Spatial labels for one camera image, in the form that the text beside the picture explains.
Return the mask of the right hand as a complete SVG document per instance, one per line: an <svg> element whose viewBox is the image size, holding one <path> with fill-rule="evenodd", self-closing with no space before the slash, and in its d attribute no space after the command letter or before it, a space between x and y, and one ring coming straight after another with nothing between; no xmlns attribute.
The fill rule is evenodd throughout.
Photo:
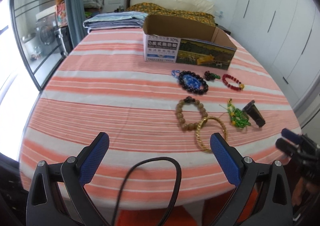
<svg viewBox="0 0 320 226"><path fill-rule="evenodd" d="M292 194L292 205L300 205L302 202L302 196L305 191L311 194L316 194L319 192L319 185L315 185L301 177L293 191Z"/></svg>

